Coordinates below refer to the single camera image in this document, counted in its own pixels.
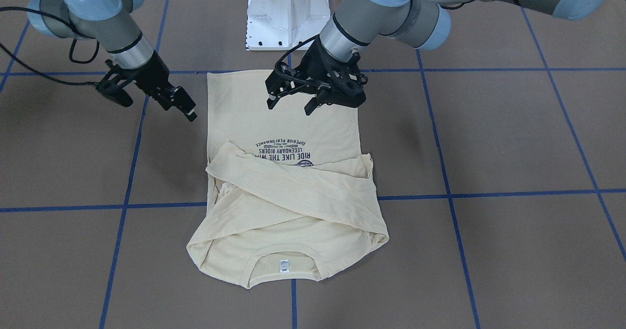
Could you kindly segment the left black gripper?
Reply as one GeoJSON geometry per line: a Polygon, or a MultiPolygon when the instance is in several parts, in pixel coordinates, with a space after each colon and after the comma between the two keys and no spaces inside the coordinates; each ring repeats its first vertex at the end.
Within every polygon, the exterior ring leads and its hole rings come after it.
{"type": "Polygon", "coordinates": [[[357,108],[366,101],[363,86],[368,82],[357,66],[359,60],[360,53],[354,50],[348,62],[340,62],[327,53],[319,36],[307,39],[284,53],[266,79],[268,109],[274,109],[280,98],[298,92],[313,95],[305,106],[307,109],[333,104],[357,108]],[[291,68],[284,62],[288,55],[309,42],[312,44],[299,66],[291,68]]]}

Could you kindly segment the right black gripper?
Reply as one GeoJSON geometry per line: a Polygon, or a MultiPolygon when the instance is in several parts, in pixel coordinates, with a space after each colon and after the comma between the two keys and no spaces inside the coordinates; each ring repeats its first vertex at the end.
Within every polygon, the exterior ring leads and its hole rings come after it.
{"type": "Polygon", "coordinates": [[[197,119],[196,103],[181,86],[174,87],[169,82],[169,70],[156,51],[147,63],[129,70],[106,60],[110,68],[103,79],[98,82],[96,90],[108,100],[123,107],[131,106],[134,101],[124,87],[135,83],[146,95],[155,99],[165,110],[176,107],[185,115],[188,122],[197,119]]]}

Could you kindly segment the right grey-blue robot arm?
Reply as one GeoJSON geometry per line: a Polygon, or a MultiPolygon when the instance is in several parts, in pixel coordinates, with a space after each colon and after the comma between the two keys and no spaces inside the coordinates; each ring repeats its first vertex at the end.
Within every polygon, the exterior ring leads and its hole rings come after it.
{"type": "Polygon", "coordinates": [[[96,39],[111,59],[96,90],[123,107],[133,100],[125,86],[135,83],[164,110],[179,109],[196,119],[195,102],[183,87],[172,86],[169,70],[131,13],[144,0],[31,0],[29,21],[42,34],[61,39],[96,39]]]}

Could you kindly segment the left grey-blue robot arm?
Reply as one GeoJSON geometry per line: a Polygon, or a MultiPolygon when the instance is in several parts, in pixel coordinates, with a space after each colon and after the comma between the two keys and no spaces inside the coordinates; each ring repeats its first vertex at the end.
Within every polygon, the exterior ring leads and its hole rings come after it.
{"type": "Polygon", "coordinates": [[[580,20],[606,0],[342,0],[320,33],[306,40],[309,49],[299,66],[277,60],[265,81],[268,108],[299,92],[311,95],[306,115],[323,105],[360,106],[368,79],[358,61],[377,36],[434,50],[451,31],[449,11],[475,1],[501,1],[555,19],[580,20]]]}

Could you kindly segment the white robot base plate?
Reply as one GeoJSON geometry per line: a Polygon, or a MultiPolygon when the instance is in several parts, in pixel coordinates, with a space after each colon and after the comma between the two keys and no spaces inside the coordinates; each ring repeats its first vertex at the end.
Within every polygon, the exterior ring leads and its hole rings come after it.
{"type": "Polygon", "coordinates": [[[320,33],[329,0],[247,0],[246,48],[289,50],[320,33]]]}

